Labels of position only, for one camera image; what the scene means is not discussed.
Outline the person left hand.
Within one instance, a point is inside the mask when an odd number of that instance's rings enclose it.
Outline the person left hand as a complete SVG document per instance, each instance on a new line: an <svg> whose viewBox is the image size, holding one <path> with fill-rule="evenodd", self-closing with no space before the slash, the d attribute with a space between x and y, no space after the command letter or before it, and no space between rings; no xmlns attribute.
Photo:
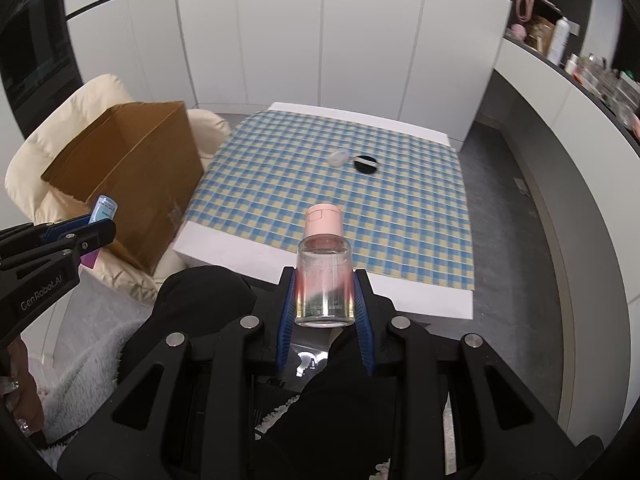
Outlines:
<svg viewBox="0 0 640 480"><path fill-rule="evenodd" d="M35 379L28 369L28 352L21 337L9 344L10 372L1 376L1 397L21 432L29 437L44 425Z"/></svg>

